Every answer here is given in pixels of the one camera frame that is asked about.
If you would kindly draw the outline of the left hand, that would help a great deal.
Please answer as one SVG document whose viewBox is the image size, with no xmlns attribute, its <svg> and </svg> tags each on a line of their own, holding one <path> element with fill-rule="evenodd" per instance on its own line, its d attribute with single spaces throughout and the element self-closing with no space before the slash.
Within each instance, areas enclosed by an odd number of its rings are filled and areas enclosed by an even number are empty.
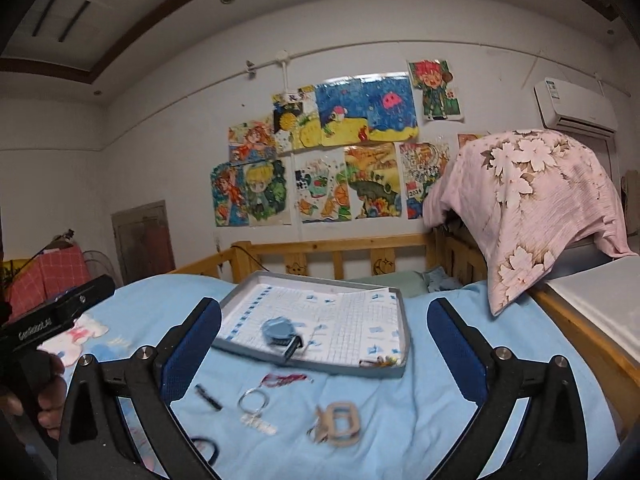
<svg viewBox="0 0 640 480">
<path fill-rule="evenodd" d="M 57 441 L 60 438 L 62 416 L 66 398 L 66 381 L 63 377 L 65 366 L 61 359 L 48 353 L 52 377 L 47 385 L 38 393 L 40 412 L 38 413 L 39 425 L 47 430 L 50 438 Z"/>
</svg>

